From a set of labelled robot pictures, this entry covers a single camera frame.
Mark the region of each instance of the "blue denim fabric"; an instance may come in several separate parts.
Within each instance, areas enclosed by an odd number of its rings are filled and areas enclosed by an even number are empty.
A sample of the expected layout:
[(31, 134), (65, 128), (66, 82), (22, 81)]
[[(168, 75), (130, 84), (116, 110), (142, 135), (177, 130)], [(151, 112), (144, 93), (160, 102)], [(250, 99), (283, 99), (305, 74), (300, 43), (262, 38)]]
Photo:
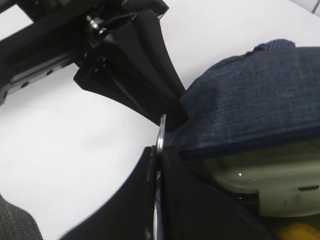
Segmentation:
[(166, 140), (180, 151), (319, 127), (320, 47), (261, 44), (212, 66), (181, 102), (189, 120)]

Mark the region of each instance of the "black frame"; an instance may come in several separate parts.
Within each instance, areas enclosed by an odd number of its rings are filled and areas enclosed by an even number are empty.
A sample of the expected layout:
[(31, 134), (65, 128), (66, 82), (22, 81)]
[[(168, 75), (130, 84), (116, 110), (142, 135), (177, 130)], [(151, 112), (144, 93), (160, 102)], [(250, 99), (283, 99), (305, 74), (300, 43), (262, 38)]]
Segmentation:
[[(114, 99), (167, 129), (187, 120), (185, 89), (171, 63), (159, 19), (162, 0), (23, 0), (33, 24), (0, 42), (0, 105), (8, 91), (76, 63), (81, 88)], [(103, 20), (102, 35), (88, 15)]]

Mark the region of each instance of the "metal screw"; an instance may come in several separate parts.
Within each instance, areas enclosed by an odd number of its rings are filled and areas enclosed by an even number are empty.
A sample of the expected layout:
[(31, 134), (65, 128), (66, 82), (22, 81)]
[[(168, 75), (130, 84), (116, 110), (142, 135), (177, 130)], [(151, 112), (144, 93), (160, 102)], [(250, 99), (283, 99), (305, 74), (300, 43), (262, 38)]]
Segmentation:
[(100, 31), (99, 31), (99, 35), (102, 35), (103, 33), (105, 33), (107, 31), (107, 29), (105, 27), (103, 27)]

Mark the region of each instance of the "denim cloth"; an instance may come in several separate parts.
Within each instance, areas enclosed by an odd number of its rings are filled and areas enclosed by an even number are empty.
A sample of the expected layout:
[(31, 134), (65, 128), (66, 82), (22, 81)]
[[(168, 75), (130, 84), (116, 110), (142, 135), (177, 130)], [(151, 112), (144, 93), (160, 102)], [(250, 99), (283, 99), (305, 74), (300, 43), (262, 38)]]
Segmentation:
[(38, 226), (26, 211), (0, 196), (0, 240), (42, 240)]
[(320, 126), (320, 47), (280, 39), (225, 59), (181, 102), (189, 120), (167, 134), (180, 151), (227, 146)]

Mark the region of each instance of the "black plastic part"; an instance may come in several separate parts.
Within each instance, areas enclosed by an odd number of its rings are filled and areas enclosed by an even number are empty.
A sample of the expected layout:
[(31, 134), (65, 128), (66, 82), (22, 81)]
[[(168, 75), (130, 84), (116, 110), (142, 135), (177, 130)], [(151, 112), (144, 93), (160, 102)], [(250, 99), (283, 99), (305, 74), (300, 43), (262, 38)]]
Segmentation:
[(182, 97), (186, 90), (169, 57), (157, 15), (151, 10), (140, 11), (133, 26), (154, 68), (173, 93)]
[[(76, 63), (74, 79), (83, 89), (156, 124), (167, 114), (168, 131), (187, 120), (180, 104), (185, 89), (159, 23), (168, 10), (162, 0), (21, 0), (18, 5), (34, 23), (0, 42), (0, 105), (10, 89)], [(98, 31), (88, 37), (88, 14), (103, 18), (109, 35)], [(98, 40), (94, 45), (92, 38)]]
[(148, 147), (120, 190), (61, 240), (151, 240), (156, 198), (156, 148)]
[[(137, 23), (137, 34), (130, 21), (114, 29), (89, 54), (74, 80), (82, 89), (116, 100), (157, 125), (166, 114), (166, 129), (172, 131), (187, 120), (180, 103), (185, 89), (166, 51), (157, 16), (147, 10), (139, 12), (139, 18), (150, 20), (146, 29)], [(161, 40), (144, 44), (153, 34)]]

